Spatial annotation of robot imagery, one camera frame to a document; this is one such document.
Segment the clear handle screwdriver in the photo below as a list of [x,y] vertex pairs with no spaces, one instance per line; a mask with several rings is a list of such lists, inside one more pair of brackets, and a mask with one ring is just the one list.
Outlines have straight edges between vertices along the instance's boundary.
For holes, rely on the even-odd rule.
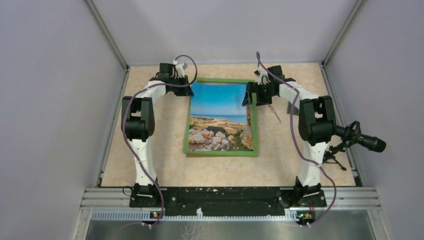
[[274,106],[272,104],[269,104],[268,107],[270,108],[270,110],[272,111],[272,113],[274,114],[274,116],[276,117],[276,119],[278,120],[278,122],[281,124],[282,121],[281,121],[278,113],[276,112],[276,109],[274,108]]

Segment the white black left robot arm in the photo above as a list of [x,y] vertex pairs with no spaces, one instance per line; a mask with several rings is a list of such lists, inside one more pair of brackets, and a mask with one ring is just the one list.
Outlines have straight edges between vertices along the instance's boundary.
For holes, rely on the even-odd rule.
[[134,199],[141,199],[154,207],[163,198],[153,166],[152,136],[156,123],[154,104],[161,97],[173,93],[178,97],[192,97],[192,82],[185,73],[186,63],[161,63],[159,71],[147,85],[121,102],[121,131],[125,144],[134,156],[136,179],[132,191]]

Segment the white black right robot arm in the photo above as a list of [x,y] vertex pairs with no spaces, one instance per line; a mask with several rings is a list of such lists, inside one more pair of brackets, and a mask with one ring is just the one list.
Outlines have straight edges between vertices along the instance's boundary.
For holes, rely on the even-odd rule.
[[246,85],[242,106],[270,105],[278,96],[290,104],[290,132],[294,130],[294,113],[298,110],[298,132],[304,141],[303,148],[298,142],[294,146],[301,159],[301,169],[295,179],[293,194],[286,204],[307,206],[320,200],[321,172],[325,151],[336,130],[333,100],[330,96],[319,96],[305,89],[292,78],[285,78],[279,65],[269,68],[257,67],[254,71],[256,82]]

